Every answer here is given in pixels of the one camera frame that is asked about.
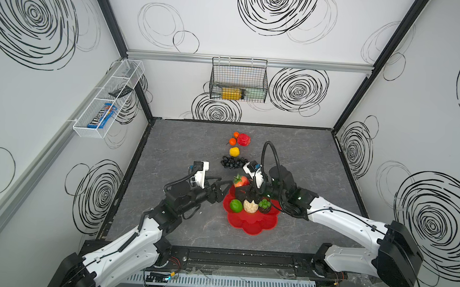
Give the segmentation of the red strawberry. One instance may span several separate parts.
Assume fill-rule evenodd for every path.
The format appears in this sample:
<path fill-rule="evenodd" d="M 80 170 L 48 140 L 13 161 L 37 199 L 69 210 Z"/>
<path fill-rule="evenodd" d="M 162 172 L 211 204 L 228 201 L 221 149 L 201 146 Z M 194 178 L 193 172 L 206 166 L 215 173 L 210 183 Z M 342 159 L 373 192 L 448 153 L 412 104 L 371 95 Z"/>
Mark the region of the red strawberry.
<path fill-rule="evenodd" d="M 249 186 L 251 182 L 246 176 L 237 175 L 236 177 L 234 177 L 233 184 L 234 184 L 234 187 L 239 188 L 242 186 L 243 187 Z"/>

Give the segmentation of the red flower shaped bowl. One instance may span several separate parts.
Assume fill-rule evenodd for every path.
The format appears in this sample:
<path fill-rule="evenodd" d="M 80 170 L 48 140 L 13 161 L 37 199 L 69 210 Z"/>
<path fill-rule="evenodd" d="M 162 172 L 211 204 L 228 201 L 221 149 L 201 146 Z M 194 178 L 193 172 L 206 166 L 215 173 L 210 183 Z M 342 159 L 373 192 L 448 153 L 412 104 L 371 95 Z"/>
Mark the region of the red flower shaped bowl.
<path fill-rule="evenodd" d="M 242 229 L 246 234 L 255 236 L 263 231 L 273 230 L 277 226 L 280 212 L 274 208 L 271 208 L 267 214 L 258 211 L 247 213 L 244 210 L 238 213 L 233 212 L 230 205 L 236 197 L 235 190 L 236 187 L 231 186 L 222 204 L 227 213 L 227 220 L 232 227 Z"/>

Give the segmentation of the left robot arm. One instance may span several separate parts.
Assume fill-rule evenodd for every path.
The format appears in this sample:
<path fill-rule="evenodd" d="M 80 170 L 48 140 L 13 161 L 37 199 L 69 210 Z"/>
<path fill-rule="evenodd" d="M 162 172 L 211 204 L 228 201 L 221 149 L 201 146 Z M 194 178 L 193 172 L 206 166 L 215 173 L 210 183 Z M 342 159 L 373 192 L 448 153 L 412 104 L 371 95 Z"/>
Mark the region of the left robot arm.
<path fill-rule="evenodd" d="M 47 287 L 116 287 L 130 275 L 167 261 L 171 244 L 166 236 L 196 212 L 203 202 L 220 203 L 232 181 L 209 177 L 203 186 L 187 181 L 175 184 L 162 201 L 142 214 L 139 224 L 100 249 L 63 259 Z"/>

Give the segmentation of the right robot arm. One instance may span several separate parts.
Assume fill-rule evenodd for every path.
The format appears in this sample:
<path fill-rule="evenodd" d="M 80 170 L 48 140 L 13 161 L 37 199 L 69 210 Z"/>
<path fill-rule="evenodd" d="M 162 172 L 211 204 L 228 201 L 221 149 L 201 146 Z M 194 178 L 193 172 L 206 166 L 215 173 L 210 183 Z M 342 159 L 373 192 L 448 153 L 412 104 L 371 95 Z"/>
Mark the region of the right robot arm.
<path fill-rule="evenodd" d="M 243 167 L 254 201 L 279 201 L 275 209 L 293 218 L 321 224 L 353 240 L 357 248 L 323 244 L 313 258 L 319 275 L 334 272 L 366 274 L 389 287 L 415 287 L 423 255 L 408 228 L 392 221 L 386 224 L 364 218 L 296 185 L 282 165 L 265 173 L 256 161 Z"/>

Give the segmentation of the beige potato shaped fruit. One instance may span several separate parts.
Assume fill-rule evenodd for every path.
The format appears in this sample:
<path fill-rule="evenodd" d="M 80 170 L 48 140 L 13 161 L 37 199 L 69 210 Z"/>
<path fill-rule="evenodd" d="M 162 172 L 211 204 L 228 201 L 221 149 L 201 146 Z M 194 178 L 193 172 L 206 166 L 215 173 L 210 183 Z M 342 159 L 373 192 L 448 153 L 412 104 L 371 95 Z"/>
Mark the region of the beige potato shaped fruit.
<path fill-rule="evenodd" d="M 243 201 L 243 210 L 248 214 L 255 214 L 259 209 L 259 205 L 255 201 Z"/>

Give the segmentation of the green lime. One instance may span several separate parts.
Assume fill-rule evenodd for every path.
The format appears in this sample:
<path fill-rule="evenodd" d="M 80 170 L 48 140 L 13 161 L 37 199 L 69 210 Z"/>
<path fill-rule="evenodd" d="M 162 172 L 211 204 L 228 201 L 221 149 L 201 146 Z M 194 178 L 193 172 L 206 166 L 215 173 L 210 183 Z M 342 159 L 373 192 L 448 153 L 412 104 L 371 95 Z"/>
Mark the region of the green lime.
<path fill-rule="evenodd" d="M 235 198 L 230 202 L 229 206 L 233 213 L 241 213 L 244 209 L 243 203 Z"/>

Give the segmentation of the dark purple plum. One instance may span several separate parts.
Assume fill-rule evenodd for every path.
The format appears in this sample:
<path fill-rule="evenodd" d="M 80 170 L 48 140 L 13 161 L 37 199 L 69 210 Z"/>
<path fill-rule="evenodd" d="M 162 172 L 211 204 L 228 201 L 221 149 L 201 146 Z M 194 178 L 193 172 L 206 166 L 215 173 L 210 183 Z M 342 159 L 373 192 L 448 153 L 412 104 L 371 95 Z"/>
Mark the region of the dark purple plum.
<path fill-rule="evenodd" d="M 272 203 L 269 199 L 262 199 L 258 204 L 258 211 L 262 214 L 269 214 L 272 210 Z"/>

